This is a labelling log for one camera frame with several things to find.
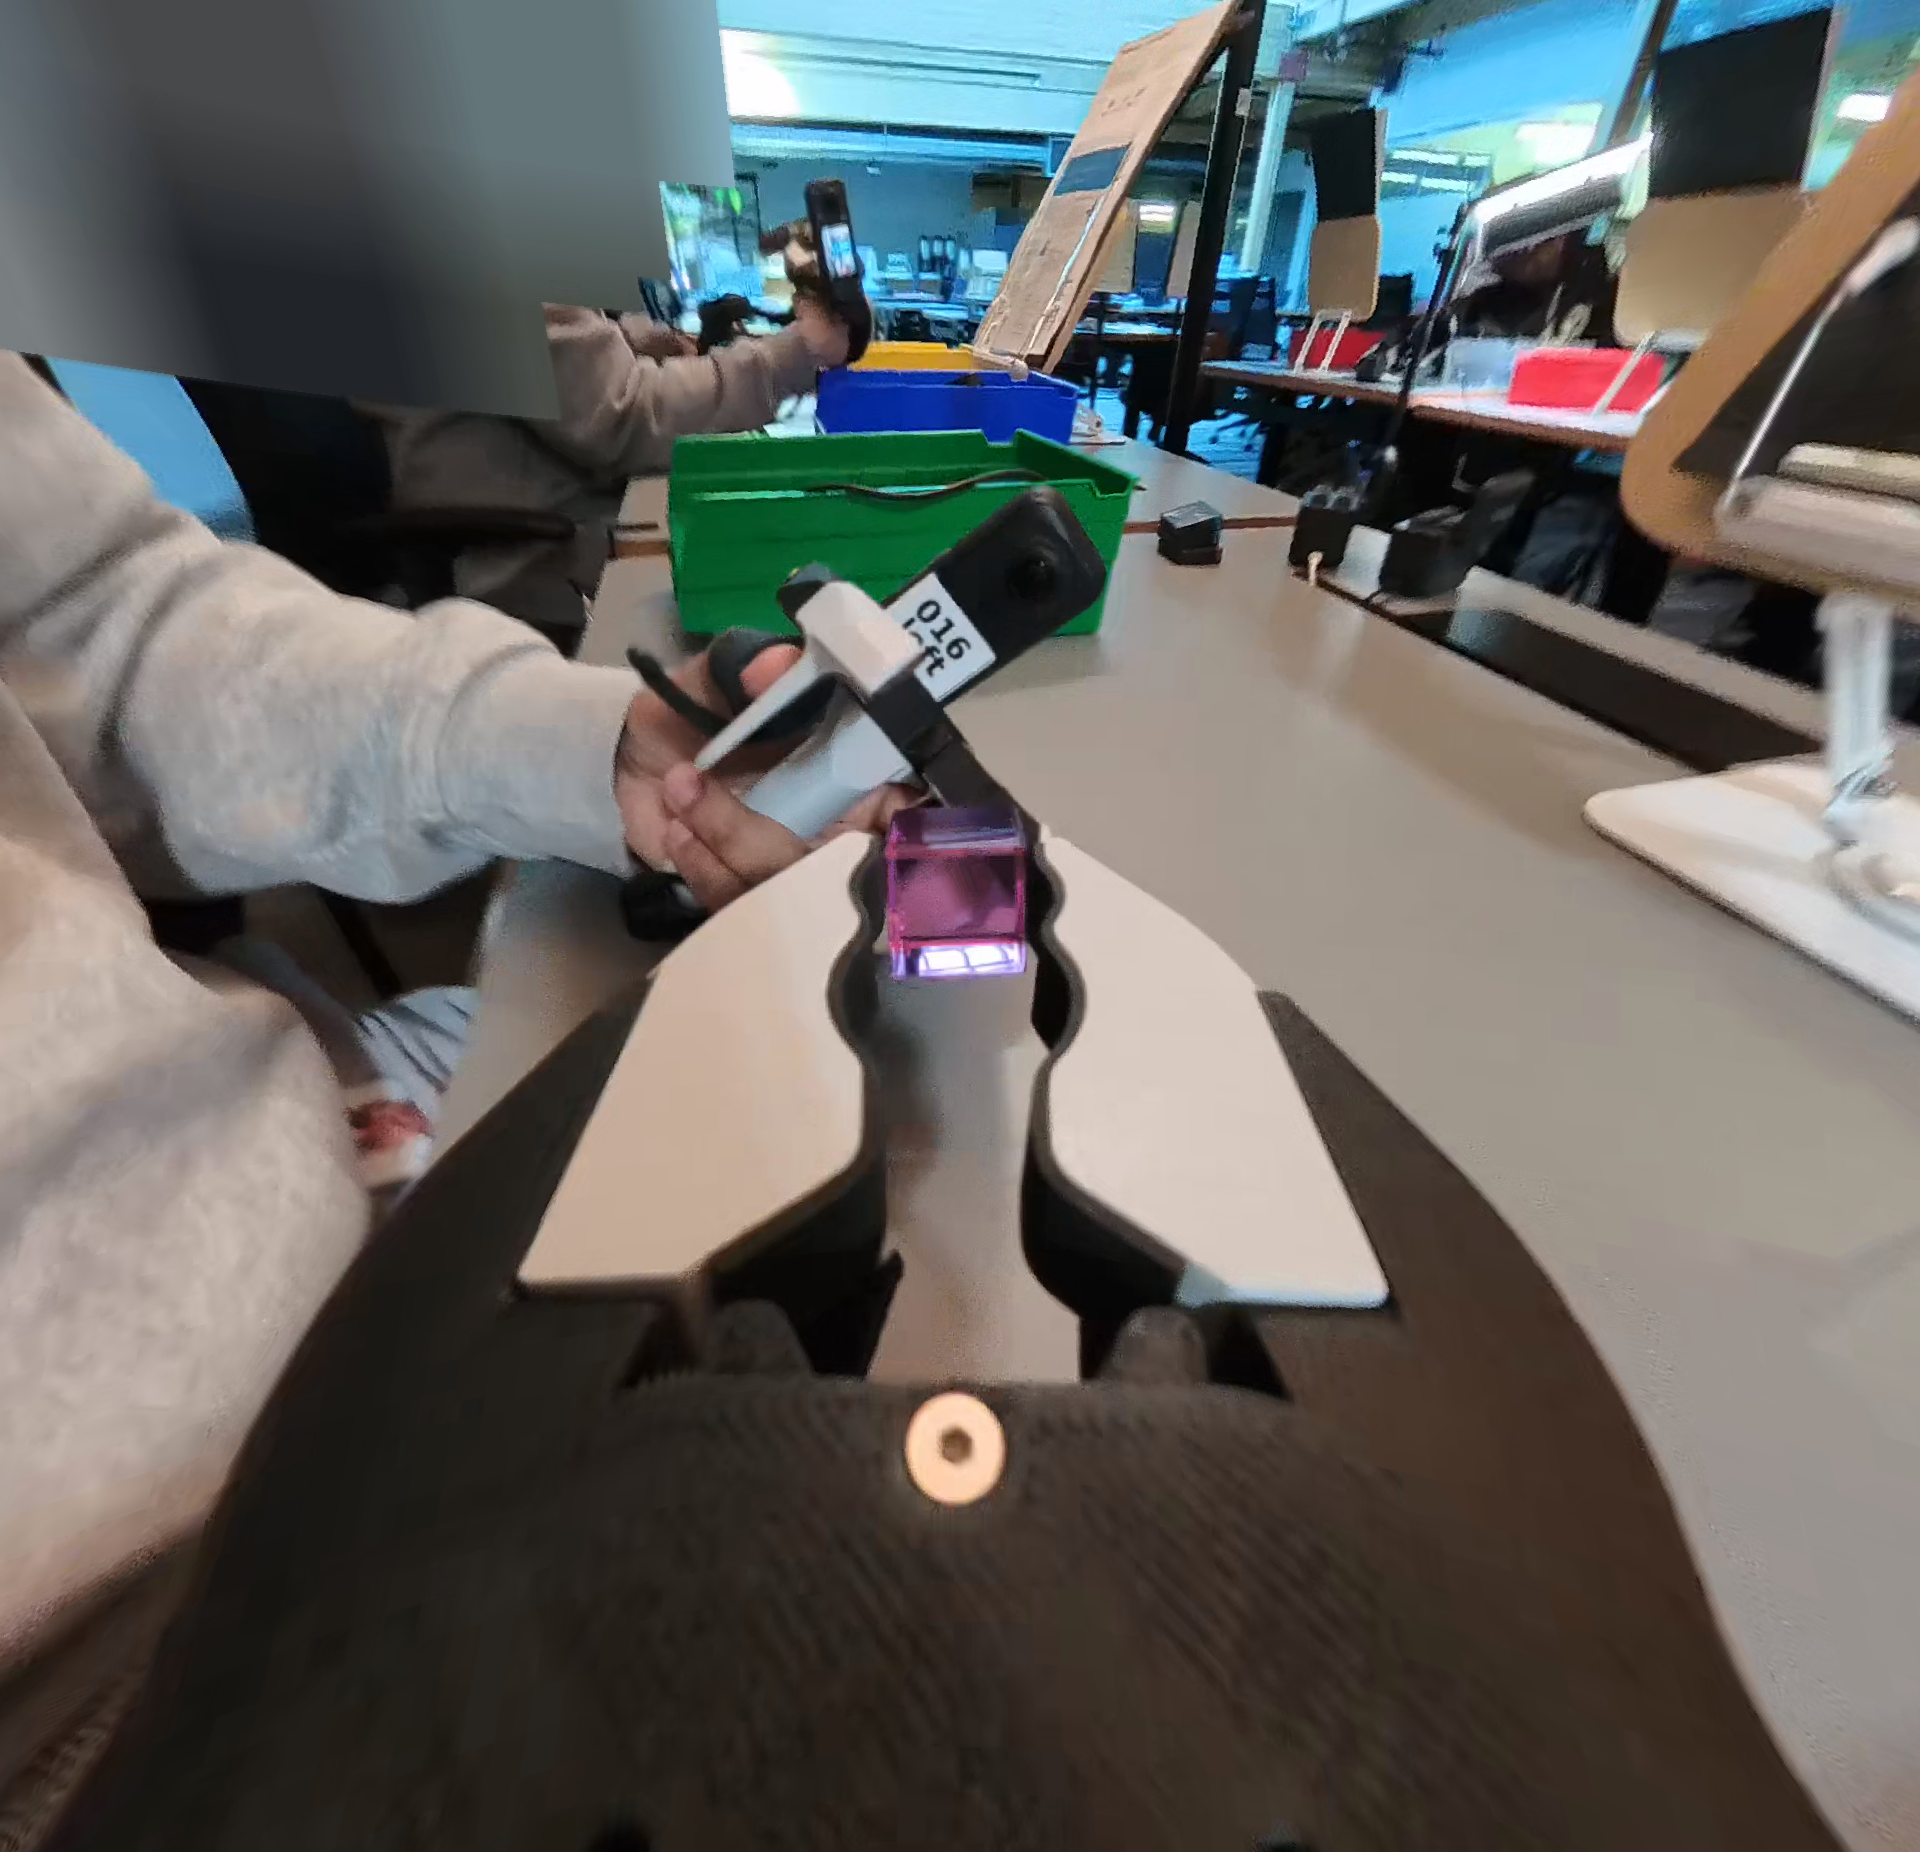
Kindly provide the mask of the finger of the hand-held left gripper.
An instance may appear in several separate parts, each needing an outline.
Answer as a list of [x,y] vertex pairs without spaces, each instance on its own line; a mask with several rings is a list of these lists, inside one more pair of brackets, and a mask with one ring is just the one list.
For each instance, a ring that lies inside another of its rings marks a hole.
[[879,602],[828,569],[788,574],[779,599],[797,628],[801,656],[707,738],[695,769],[709,775],[762,745],[779,745],[783,760],[797,760],[803,751],[850,738],[853,727],[866,726],[866,744],[878,740],[893,758],[887,773],[916,775],[914,760],[901,756],[868,707],[898,683],[916,695],[921,644]]
[[977,758],[947,710],[924,689],[899,693],[898,735],[903,758],[942,807],[1030,821],[1014,794]]

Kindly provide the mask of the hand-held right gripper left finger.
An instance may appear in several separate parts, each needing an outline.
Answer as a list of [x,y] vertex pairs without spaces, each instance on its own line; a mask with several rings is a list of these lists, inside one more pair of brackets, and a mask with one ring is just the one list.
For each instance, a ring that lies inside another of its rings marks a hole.
[[862,1375],[899,1289],[874,1001],[883,870],[846,834],[658,958],[515,1281],[640,1294],[698,1329],[783,1311],[815,1370]]

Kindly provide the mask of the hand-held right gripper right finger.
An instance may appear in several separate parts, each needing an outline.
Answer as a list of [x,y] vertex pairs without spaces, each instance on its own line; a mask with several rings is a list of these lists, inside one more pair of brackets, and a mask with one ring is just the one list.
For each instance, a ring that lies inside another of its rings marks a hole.
[[1021,1247],[1089,1378],[1140,1311],[1209,1344],[1272,1311],[1384,1311],[1390,1287],[1254,979],[1067,838],[1030,881],[1042,1044]]

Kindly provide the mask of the green plastic bin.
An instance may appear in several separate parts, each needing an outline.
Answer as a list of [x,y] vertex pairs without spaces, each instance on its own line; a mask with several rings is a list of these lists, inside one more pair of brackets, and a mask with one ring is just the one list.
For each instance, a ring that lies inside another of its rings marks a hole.
[[691,637],[773,631],[779,587],[823,565],[891,597],[1009,499],[1060,491],[1112,566],[1137,477],[1021,433],[695,434],[667,472],[669,577]]

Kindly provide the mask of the purple translucent cube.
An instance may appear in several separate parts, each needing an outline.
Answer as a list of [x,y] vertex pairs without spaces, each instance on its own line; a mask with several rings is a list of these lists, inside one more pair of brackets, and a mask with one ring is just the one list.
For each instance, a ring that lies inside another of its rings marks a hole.
[[1007,807],[913,807],[883,838],[894,981],[1014,979],[1027,965],[1027,836]]

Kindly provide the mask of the person's left forearm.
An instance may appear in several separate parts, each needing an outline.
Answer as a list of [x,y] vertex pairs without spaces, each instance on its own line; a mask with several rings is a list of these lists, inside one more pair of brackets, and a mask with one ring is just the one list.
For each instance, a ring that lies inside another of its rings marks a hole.
[[332,592],[162,502],[19,355],[3,379],[4,705],[133,879],[409,901],[629,866],[635,680],[464,599]]

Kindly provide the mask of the person's left hand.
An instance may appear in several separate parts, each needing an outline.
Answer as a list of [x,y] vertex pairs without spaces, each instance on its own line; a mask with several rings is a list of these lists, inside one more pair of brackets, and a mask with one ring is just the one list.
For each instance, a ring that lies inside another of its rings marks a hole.
[[[740,687],[755,698],[797,656],[797,647],[764,647],[740,670]],[[667,676],[707,713],[733,715],[711,676],[709,648],[672,667]],[[878,787],[818,838],[803,839],[740,800],[740,792],[779,768],[797,750],[797,740],[747,745],[706,775],[691,764],[702,744],[706,735],[641,686],[617,737],[613,792],[629,853],[645,866],[679,875],[707,913],[736,901],[801,861],[814,846],[846,831],[883,836],[893,816],[925,798],[911,782]]]

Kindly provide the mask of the person's white sneaker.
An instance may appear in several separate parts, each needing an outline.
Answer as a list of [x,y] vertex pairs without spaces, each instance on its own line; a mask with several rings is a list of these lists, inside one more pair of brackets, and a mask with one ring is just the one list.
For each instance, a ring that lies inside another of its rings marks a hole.
[[397,1200],[435,1160],[445,1096],[479,1006],[469,983],[414,989],[353,1025],[344,1110],[370,1194]]

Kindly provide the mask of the cardboard sheet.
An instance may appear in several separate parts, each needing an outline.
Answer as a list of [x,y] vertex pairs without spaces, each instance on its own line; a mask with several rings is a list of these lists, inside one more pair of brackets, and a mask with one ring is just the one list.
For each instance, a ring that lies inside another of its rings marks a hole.
[[980,367],[1050,372],[1067,353],[1142,165],[1239,23],[1225,0],[1119,48],[971,340]]

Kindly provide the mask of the black charger dock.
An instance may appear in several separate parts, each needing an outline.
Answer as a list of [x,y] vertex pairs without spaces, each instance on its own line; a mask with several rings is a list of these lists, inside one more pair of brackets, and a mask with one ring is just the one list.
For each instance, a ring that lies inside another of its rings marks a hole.
[[1466,505],[1429,507],[1395,523],[1387,532],[1377,595],[1426,599],[1455,592],[1498,544],[1531,488],[1531,472],[1502,472],[1481,481]]

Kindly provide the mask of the black metal pole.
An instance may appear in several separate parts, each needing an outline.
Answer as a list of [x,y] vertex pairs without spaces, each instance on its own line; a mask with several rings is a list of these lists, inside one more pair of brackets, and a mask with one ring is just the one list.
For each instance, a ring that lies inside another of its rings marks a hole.
[[1221,85],[1215,100],[1212,136],[1196,213],[1189,292],[1173,348],[1160,448],[1175,457],[1189,449],[1196,387],[1212,321],[1219,261],[1228,235],[1245,122],[1251,109],[1254,72],[1270,0],[1236,0],[1224,28]]

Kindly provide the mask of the background monitor with cardboard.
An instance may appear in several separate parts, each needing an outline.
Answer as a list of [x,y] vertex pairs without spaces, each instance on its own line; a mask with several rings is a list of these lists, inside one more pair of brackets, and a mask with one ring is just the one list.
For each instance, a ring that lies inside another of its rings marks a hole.
[[1621,344],[1700,341],[1799,224],[1833,24],[1821,7],[1662,53],[1644,203],[1622,241]]
[[1338,112],[1311,129],[1316,219],[1304,296],[1313,321],[1355,327],[1377,309],[1384,147],[1379,109]]

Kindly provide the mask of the black office chair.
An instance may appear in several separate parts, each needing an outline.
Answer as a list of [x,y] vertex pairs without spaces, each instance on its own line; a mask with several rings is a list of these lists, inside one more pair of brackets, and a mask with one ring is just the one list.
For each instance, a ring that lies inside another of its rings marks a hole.
[[449,415],[186,376],[257,542],[335,592],[418,612],[469,558],[577,569],[581,525],[537,418]]

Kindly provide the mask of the red plastic bin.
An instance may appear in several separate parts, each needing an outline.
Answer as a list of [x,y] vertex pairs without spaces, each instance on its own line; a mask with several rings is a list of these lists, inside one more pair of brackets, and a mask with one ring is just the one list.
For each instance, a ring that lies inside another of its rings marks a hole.
[[1656,400],[1667,359],[1656,351],[1613,346],[1530,346],[1511,367],[1508,401],[1574,415],[1635,417]]

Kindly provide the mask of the person's grey hoodie torso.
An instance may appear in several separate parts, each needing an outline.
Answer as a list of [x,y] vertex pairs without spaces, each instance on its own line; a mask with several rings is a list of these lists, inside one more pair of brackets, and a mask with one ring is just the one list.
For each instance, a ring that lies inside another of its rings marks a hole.
[[161,950],[4,695],[4,1845],[138,1686],[227,1471],[369,1232],[298,1011]]

